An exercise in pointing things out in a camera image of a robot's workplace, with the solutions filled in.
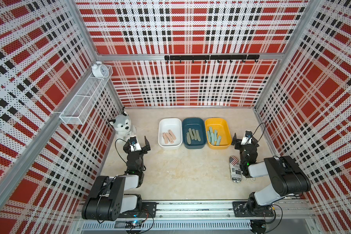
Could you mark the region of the pink knife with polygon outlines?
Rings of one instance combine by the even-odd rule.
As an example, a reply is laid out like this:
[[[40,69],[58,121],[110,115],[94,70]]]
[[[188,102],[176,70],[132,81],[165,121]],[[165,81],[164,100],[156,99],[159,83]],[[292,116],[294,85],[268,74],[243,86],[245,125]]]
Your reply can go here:
[[[168,139],[166,133],[162,133],[162,136],[163,136],[163,139],[164,139],[164,143],[168,144],[169,143],[169,139]]]
[[[170,143],[174,143],[174,140],[173,140],[172,136],[169,133],[165,133],[165,135],[166,135],[166,137],[167,137],[167,139],[168,139],[168,141]]]
[[[176,140],[176,136],[174,135],[174,133],[172,132],[172,130],[168,130],[168,133],[170,134],[171,138],[173,140]]]

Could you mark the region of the olive knife one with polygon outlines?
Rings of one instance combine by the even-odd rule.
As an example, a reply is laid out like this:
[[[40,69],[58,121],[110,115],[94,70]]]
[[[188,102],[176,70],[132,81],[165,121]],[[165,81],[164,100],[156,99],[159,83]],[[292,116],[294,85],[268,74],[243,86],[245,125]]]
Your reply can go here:
[[[186,133],[186,139],[187,139],[187,144],[190,145],[192,143],[192,140],[189,132]]]

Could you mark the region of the olive knife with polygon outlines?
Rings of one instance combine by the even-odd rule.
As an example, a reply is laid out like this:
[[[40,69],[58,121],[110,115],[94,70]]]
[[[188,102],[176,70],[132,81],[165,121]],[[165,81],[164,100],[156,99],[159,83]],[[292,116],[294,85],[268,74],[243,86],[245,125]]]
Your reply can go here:
[[[198,138],[197,138],[195,129],[192,129],[192,133],[193,133],[193,136],[194,136],[194,140],[197,140]]]
[[[194,140],[194,134],[193,134],[193,130],[191,128],[188,129],[188,134],[190,135],[190,139]]]

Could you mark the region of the olive knife two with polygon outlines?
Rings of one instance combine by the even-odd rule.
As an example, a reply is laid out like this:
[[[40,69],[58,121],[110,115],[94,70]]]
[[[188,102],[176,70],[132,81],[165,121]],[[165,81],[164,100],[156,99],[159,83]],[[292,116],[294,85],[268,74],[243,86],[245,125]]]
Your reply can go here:
[[[199,135],[199,131],[198,131],[198,130],[196,130],[195,135],[196,135],[196,136],[195,136],[196,140],[199,141],[199,142],[201,142],[201,138],[200,138],[200,135]]]

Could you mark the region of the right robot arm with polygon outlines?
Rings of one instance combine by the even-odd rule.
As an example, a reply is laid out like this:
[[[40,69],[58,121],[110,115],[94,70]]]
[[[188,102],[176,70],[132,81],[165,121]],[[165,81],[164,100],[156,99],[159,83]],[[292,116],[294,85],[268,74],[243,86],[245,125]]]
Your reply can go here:
[[[268,176],[270,184],[260,191],[252,192],[238,210],[250,215],[265,214],[272,204],[287,196],[302,195],[310,191],[311,182],[298,164],[290,156],[273,156],[257,162],[259,140],[251,131],[246,131],[242,139],[234,135],[232,145],[239,150],[239,157],[229,158],[231,179],[240,183],[243,178]]]

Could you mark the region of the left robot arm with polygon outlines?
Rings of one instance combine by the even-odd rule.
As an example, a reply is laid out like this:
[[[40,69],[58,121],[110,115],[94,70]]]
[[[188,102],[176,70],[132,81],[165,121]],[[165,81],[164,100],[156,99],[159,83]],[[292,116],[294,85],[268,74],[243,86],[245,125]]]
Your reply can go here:
[[[122,175],[109,177],[98,176],[82,207],[82,218],[104,221],[115,221],[120,216],[138,217],[142,214],[142,198],[138,194],[126,194],[131,189],[139,188],[144,180],[144,155],[151,150],[147,138],[140,146],[136,137],[130,137],[124,144],[127,154],[126,171]]]

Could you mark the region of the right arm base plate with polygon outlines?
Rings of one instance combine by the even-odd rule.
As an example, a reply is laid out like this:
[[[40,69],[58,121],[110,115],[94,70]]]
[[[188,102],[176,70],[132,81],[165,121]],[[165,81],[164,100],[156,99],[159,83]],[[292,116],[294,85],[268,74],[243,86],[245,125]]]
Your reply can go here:
[[[259,206],[247,201],[233,202],[235,217],[274,217],[272,206]]]

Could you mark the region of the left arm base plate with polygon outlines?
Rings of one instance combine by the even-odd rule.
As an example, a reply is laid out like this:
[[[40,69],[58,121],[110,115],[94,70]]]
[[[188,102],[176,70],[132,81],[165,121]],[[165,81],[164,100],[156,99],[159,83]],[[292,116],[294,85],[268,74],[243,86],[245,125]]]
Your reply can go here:
[[[143,202],[131,211],[123,212],[119,218],[146,218],[155,217],[157,211],[157,202]]]

